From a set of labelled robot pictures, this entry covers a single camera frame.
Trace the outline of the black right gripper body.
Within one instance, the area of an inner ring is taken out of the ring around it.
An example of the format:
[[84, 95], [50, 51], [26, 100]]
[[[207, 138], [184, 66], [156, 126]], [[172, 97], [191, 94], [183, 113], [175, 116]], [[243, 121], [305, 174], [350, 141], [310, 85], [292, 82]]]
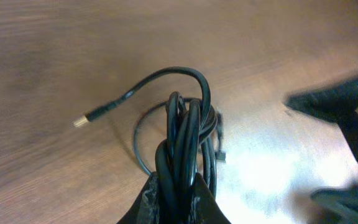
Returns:
[[[285, 106], [336, 123], [358, 163], [358, 75], [324, 88], [287, 96]], [[333, 223], [358, 223], [358, 185], [350, 189], [318, 189], [310, 198], [331, 212]]]

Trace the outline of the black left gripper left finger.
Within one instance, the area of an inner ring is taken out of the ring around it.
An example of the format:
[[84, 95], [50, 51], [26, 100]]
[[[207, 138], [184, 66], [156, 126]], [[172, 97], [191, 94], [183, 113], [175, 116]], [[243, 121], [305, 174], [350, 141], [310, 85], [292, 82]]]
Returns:
[[117, 224], [162, 223], [161, 196], [158, 175], [152, 172], [130, 209]]

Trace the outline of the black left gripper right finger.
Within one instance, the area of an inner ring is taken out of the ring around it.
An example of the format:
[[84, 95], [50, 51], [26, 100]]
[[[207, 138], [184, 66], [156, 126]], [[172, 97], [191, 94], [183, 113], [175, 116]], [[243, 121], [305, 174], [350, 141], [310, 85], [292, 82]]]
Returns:
[[209, 191], [203, 176], [196, 173], [191, 199], [191, 223], [230, 224]]

